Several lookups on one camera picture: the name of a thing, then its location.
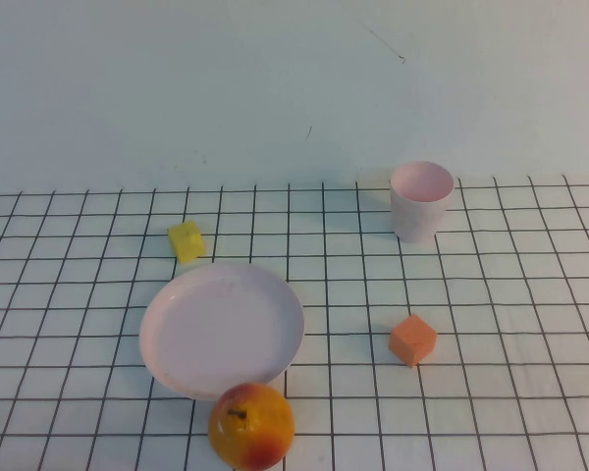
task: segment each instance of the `orange cube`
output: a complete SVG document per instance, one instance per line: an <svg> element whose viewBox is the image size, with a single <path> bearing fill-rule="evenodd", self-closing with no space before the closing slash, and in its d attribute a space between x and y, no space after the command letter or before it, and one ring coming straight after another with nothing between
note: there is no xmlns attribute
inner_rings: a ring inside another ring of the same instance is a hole
<svg viewBox="0 0 589 471"><path fill-rule="evenodd" d="M436 331L414 314L391 331L389 349L410 368L425 358L436 343Z"/></svg>

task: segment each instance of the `apple stem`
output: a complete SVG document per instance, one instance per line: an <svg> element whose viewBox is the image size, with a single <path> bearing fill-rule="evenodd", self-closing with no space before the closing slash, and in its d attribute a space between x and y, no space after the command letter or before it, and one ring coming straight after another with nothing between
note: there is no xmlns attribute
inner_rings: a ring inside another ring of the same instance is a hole
<svg viewBox="0 0 589 471"><path fill-rule="evenodd" d="M239 418L241 419L245 419L246 418L246 411L245 410L235 410L235 409L229 409L227 411L227 413L229 415L237 415Z"/></svg>

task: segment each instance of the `plate rim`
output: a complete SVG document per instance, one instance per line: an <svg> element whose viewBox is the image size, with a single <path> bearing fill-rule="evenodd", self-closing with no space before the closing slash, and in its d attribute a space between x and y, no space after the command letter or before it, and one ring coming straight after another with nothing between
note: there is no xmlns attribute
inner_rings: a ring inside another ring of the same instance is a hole
<svg viewBox="0 0 589 471"><path fill-rule="evenodd" d="M192 268L192 269L186 271L185 273L183 273L182 275L172 279L170 282L168 282L166 285L164 285L159 291L157 291L157 293L153 296L153 298L150 300L150 302L146 306L146 310L144 311L144 315L141 319L140 326L139 326L139 342L138 342L139 343L139 353L141 354L141 357L144 362L144 366L146 367L146 370L148 370L148 372L153 376L154 379L156 379L164 387L173 391L174 393L180 394L183 397L188 397L188 398L197 399L197 400L214 400L219 397L219 394L207 394L207 393L201 393L201 392L197 392L197 391L191 391L191 388L181 389L180 387L177 386L178 382L169 381L166 378L166 375L161 373L161 371L160 371L161 365L159 365L158 362L154 361L154 359L153 359L154 354L150 348L151 342L146 340L148 337L148 334L146 333L146 331L153 329L153 326L151 325L152 320L149 322L149 319L151 319L153 316L155 316L157 314L161 314L162 312L165 312L165 309L162 310L161 308L158 308L157 310L155 310L154 304L156 304L158 302L162 302L161 298L165 297L166 293L168 291L170 291L171 289L178 289L177 285L182 286L184 280L186 280L188 278L196 277L197 272L201 272L204 270L210 270L210 269L213 270L214 267L225 268L225 269L229 268L229 269L235 270L235 271L240 270L240 269L244 269L244 270L250 269L251 271L261 273L264 276L269 276L273 280L276 280L277 282L279 282L286 289L286 292L288 292L292 296L293 300L295 301L296 312L298 314L297 317L300 318L300 325L301 325L299 339L296 341L296 349L294 350L294 354L293 354L292 358L289 359L289 361L286 363L284 368L279 373L277 373L273 378L271 378L267 383L270 383L271 381L278 378L282 373L284 373L284 371L286 371L291 366L291 364L293 363L293 360L296 357L296 354L298 353L298 351L301 348L303 338L305 337L305 316L304 316L303 306L302 306L300 299L298 298L295 291L293 290L293 288L290 286L290 284L288 282L286 282L285 280L283 280L281 277L279 277L275 273L271 272L270 270L267 270L266 268L263 268L263 267L260 267L257 265L253 265L252 263L213 262L213 263L210 263L207 265L202 265L202 266L199 266L196 268Z"/></svg>

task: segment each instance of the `foam block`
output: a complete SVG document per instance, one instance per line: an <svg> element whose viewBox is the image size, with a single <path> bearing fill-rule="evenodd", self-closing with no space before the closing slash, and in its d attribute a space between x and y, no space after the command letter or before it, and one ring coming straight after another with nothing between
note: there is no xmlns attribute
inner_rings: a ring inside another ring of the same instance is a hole
<svg viewBox="0 0 589 471"><path fill-rule="evenodd" d="M391 331L389 349L403 363L413 368L436 344L436 331L419 316L408 316Z"/></svg>
<svg viewBox="0 0 589 471"><path fill-rule="evenodd" d="M205 244L194 221L186 221L169 228L168 239L181 263L205 255Z"/></svg>

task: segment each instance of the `toy fruit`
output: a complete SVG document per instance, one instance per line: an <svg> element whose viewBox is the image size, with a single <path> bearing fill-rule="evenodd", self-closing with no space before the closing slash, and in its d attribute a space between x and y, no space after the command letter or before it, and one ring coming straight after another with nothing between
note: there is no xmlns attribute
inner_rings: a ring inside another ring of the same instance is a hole
<svg viewBox="0 0 589 471"><path fill-rule="evenodd" d="M293 442L293 411L274 389L244 383L216 403L208 435L216 453L230 466L263 471L278 463Z"/></svg>

